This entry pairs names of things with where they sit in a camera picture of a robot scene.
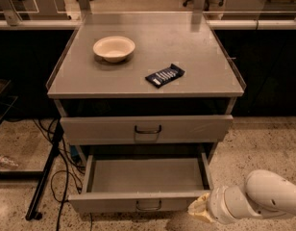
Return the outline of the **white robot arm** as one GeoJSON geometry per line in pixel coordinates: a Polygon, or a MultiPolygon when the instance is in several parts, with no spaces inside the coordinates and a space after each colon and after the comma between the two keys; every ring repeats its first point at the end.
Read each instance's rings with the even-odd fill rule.
{"type": "Polygon", "coordinates": [[[296,217],[296,185],[272,171],[258,169],[241,185],[222,186],[201,195],[187,211],[207,223],[292,218],[296,217]]]}

